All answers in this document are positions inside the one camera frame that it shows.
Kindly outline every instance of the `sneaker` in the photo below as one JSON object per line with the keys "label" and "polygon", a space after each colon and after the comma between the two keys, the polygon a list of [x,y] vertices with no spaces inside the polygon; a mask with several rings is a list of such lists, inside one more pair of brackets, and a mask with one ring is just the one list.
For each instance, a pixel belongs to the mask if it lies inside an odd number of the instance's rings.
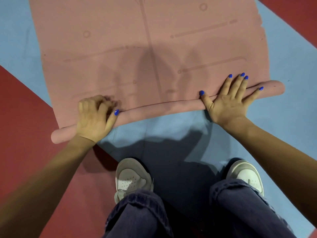
{"label": "sneaker", "polygon": [[256,168],[248,161],[233,158],[224,170],[224,179],[241,179],[256,188],[264,196],[263,184]]}
{"label": "sneaker", "polygon": [[137,189],[153,191],[153,181],[147,168],[135,158],[120,161],[116,170],[116,188],[114,201],[119,203],[126,195]]}

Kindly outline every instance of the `jeans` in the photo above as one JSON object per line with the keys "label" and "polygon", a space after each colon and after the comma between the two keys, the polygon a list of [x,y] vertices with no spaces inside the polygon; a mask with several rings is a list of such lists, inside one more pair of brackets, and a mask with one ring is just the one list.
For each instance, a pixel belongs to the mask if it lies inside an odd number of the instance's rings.
{"label": "jeans", "polygon": [[[266,199],[240,179],[222,180],[210,188],[213,237],[295,237]],[[137,190],[121,200],[106,221],[103,238],[174,237],[162,199]]]}

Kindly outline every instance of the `floor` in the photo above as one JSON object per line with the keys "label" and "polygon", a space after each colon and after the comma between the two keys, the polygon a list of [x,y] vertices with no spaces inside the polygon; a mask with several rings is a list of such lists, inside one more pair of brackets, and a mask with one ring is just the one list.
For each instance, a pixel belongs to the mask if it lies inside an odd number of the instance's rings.
{"label": "floor", "polygon": [[[286,92],[256,101],[248,117],[317,157],[317,98],[307,88],[317,84],[317,14],[313,8],[317,0],[259,1],[269,46],[271,79],[282,81]],[[0,67],[0,96],[5,114],[0,116],[0,141],[2,156],[6,157],[0,161],[1,202],[65,144],[54,145],[50,141],[57,123],[45,87],[28,0],[4,0],[0,10],[0,41],[5,44],[0,49],[0,65],[5,68]],[[201,204],[205,200],[188,195],[188,189],[203,194],[217,180],[217,172],[228,159],[243,157],[258,168],[266,197],[287,219],[295,235],[306,238],[314,230],[244,148],[206,120],[204,112],[124,125],[99,145],[117,161],[127,156],[141,158],[155,179],[155,191],[191,217],[203,217],[197,211],[204,209]],[[100,147],[96,146],[81,164],[42,237],[101,236],[114,206],[116,161]],[[317,237],[316,231],[311,236]]]}

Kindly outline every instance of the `pink yoga mat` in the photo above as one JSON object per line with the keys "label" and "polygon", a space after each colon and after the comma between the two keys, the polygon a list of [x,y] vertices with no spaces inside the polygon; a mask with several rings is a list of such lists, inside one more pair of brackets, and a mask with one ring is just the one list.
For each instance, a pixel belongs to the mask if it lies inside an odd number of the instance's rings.
{"label": "pink yoga mat", "polygon": [[29,0],[46,85],[59,130],[75,134],[77,102],[112,96],[116,125],[204,109],[232,73],[249,76],[248,92],[279,95],[254,0]]}

